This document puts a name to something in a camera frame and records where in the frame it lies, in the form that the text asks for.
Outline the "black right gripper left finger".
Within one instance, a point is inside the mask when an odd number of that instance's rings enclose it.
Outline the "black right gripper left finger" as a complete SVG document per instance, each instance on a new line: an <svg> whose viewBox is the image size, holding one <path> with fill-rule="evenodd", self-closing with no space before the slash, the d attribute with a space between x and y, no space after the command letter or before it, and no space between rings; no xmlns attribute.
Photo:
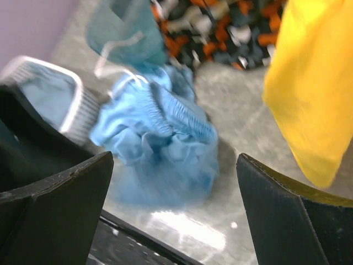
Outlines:
<svg viewBox="0 0 353 265"><path fill-rule="evenodd" d="M1 193L1 264L85 264L113 172L103 152Z"/></svg>

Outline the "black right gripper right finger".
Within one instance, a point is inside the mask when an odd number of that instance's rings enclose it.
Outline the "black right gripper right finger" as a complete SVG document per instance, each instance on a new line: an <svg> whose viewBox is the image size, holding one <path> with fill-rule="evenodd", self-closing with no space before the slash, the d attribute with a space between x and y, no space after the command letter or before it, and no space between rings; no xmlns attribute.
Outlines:
<svg viewBox="0 0 353 265"><path fill-rule="evenodd" d="M352 200L242 153L237 177L259 264L352 264Z"/></svg>

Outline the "light blue shorts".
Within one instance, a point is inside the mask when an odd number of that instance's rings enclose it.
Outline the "light blue shorts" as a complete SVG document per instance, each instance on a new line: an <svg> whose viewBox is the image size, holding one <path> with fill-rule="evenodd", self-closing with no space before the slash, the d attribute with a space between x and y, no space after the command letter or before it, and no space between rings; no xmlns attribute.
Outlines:
<svg viewBox="0 0 353 265"><path fill-rule="evenodd" d="M180 207L205 201L219 174L218 133L196 104L188 68L120 71L90 140L124 165L118 202Z"/></svg>

